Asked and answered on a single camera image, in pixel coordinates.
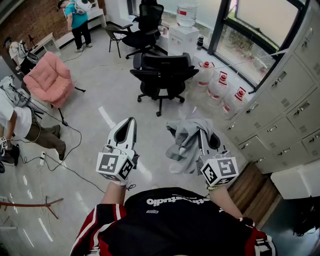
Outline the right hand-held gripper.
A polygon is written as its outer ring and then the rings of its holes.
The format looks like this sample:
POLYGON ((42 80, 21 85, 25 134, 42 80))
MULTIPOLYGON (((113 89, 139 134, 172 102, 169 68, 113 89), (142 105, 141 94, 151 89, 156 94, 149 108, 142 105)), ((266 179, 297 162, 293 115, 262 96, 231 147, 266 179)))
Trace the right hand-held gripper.
POLYGON ((239 175, 236 158, 229 150, 219 151, 220 146, 221 140, 215 133, 208 140, 206 132, 199 130, 199 149, 202 155, 196 161, 196 167, 209 187, 227 185, 239 175))

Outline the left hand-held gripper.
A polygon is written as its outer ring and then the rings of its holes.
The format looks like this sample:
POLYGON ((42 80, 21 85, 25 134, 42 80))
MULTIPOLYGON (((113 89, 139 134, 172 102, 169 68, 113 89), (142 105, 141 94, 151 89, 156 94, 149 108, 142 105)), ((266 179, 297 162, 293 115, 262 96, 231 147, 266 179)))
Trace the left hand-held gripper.
POLYGON ((125 182, 137 168, 139 155, 134 149, 137 141, 137 122, 128 117, 113 127, 107 144, 98 153, 96 172, 114 182, 125 182))

